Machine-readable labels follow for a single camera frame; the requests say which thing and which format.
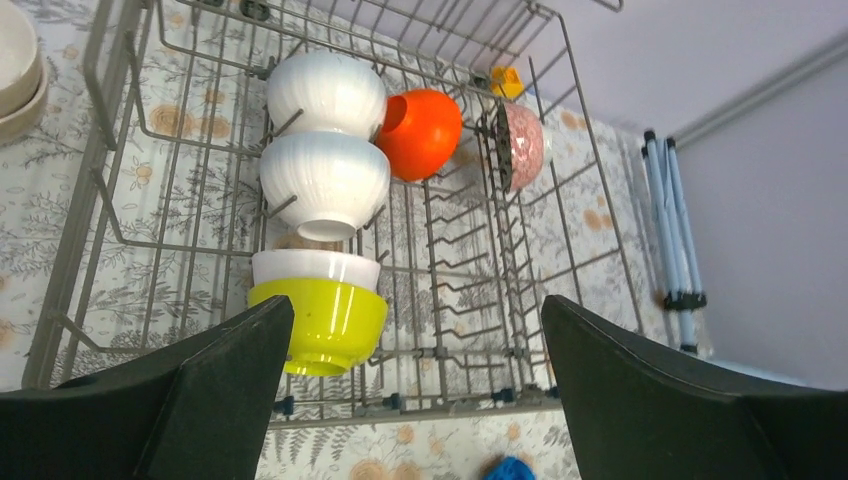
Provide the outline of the blue toy car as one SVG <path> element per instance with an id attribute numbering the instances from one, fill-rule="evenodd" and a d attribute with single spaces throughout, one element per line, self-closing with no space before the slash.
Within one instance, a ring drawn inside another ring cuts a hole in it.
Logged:
<path id="1" fill-rule="evenodd" d="M 483 480 L 536 480 L 533 469 L 523 460 L 506 456 L 487 468 Z"/>

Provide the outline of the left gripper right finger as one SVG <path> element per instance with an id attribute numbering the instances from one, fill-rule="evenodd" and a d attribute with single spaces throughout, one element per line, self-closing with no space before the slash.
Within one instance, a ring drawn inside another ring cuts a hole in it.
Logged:
<path id="1" fill-rule="evenodd" d="M 541 321 L 585 479 L 843 479 L 847 395 L 738 373 L 550 295 Z"/>

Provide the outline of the white ribbed bowl middle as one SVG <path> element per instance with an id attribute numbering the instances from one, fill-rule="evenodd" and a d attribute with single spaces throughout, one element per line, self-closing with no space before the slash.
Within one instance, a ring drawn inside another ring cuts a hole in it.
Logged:
<path id="1" fill-rule="evenodd" d="M 387 198 L 390 166 L 372 143 L 334 132 L 282 136 L 259 162 L 268 212 L 319 242 L 352 238 Z"/>

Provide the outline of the floral patterned table mat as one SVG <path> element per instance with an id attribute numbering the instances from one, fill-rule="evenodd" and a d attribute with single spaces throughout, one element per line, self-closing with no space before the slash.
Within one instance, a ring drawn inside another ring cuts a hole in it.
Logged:
<path id="1" fill-rule="evenodd" d="M 433 177 L 394 181 L 346 252 L 382 266 L 374 357 L 284 376 L 261 479 L 471 479 L 501 455 L 575 479 L 540 325 L 561 294 L 677 347 L 640 134 L 592 119 L 564 17 L 539 1 L 25 1 L 46 58 L 34 130 L 1 151 L 1 385 L 50 387 L 246 305 L 270 209 L 266 79 L 346 54 L 390 94 L 453 98 Z"/>

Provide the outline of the white ribbed bowl rear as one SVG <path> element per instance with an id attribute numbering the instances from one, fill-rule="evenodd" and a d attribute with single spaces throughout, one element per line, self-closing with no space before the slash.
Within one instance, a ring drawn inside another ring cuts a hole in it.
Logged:
<path id="1" fill-rule="evenodd" d="M 385 120 L 388 94 L 368 62 L 314 51 L 282 60 L 266 84 L 273 124 L 285 135 L 330 131 L 372 140 Z"/>

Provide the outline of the orange bowl rear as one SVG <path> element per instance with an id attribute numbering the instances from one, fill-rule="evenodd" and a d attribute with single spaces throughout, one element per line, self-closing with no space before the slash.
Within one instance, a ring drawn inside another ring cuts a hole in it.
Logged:
<path id="1" fill-rule="evenodd" d="M 387 156 L 391 174 L 406 182 L 426 179 L 451 158 L 463 118 L 458 104 L 433 89 L 415 89 L 388 98 L 384 125 L 375 144 Z"/>

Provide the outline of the white ribbed bowl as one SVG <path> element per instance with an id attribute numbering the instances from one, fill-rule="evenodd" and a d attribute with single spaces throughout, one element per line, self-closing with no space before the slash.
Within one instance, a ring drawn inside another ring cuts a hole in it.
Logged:
<path id="1" fill-rule="evenodd" d="M 282 60 L 266 84 L 273 124 L 285 135 L 330 131 L 372 140 L 385 120 L 388 94 L 368 62 L 314 51 Z"/>
<path id="2" fill-rule="evenodd" d="M 259 162 L 268 212 L 319 242 L 352 238 L 387 198 L 390 166 L 372 143 L 334 132 L 282 136 Z"/>

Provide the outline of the plain beige bowl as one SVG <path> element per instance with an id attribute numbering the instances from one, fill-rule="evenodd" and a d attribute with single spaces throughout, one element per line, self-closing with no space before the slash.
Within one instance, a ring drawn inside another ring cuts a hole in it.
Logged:
<path id="1" fill-rule="evenodd" d="M 48 102 L 49 75 L 43 71 L 33 97 L 20 109 L 1 118 L 1 145 L 27 135 L 41 121 Z"/>

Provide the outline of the yellow-green bowl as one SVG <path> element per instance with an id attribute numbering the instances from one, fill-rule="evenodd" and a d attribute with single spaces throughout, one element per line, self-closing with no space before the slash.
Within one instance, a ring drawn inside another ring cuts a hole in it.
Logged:
<path id="1" fill-rule="evenodd" d="M 375 352 L 388 316 L 377 293 L 381 265 L 364 256 L 314 249 L 272 249 L 251 258 L 248 305 L 289 298 L 294 323 L 283 371 L 339 376 Z"/>

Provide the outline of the blue folded metal stand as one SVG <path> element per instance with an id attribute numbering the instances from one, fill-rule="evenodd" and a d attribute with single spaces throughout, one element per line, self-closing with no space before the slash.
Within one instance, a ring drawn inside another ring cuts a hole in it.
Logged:
<path id="1" fill-rule="evenodd" d="M 658 227 L 665 271 L 663 309 L 677 314 L 680 350 L 698 353 L 694 312 L 707 305 L 677 158 L 676 141 L 653 130 L 643 134 L 641 155 Z"/>

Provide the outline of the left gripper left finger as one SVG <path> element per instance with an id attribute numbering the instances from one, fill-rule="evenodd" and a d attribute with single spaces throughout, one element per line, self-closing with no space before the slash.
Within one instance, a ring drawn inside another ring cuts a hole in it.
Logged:
<path id="1" fill-rule="evenodd" d="M 4 393 L 2 477 L 253 478 L 293 321 L 276 296 L 135 360 Z"/>

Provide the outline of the pink patterned bowl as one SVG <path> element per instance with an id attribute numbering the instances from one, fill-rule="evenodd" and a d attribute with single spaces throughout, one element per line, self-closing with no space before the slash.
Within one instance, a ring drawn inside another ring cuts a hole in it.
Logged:
<path id="1" fill-rule="evenodd" d="M 552 155 L 546 127 L 530 108 L 501 103 L 493 132 L 504 190 L 515 192 L 530 185 Z"/>

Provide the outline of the yellow rubber duck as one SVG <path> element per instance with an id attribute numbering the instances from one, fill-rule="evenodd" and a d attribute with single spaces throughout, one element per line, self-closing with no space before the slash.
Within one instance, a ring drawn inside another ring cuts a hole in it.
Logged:
<path id="1" fill-rule="evenodd" d="M 496 96 L 514 100 L 524 92 L 525 87 L 516 68 L 495 66 L 490 74 L 490 90 Z"/>

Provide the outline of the beige bowl with leaf pattern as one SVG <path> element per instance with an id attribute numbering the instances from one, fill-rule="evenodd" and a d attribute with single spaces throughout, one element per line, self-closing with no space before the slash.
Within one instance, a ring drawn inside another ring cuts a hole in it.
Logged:
<path id="1" fill-rule="evenodd" d="M 29 14 L 1 0 L 1 117 L 30 101 L 41 71 L 39 37 Z"/>

